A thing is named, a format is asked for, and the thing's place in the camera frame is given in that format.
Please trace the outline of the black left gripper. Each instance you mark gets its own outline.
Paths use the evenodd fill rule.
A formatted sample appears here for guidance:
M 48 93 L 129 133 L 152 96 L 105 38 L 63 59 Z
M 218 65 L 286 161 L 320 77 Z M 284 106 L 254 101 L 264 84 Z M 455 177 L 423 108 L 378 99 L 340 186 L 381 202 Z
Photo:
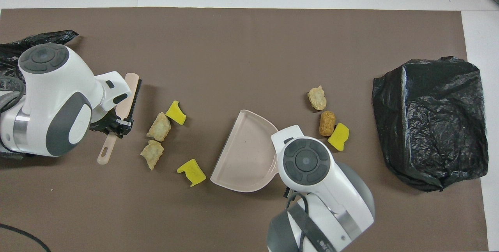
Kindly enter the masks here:
M 115 108 L 109 110 L 101 120 L 89 124 L 89 130 L 102 133 L 115 133 L 118 138 L 128 135 L 133 127 L 133 119 L 123 119 L 116 113 Z

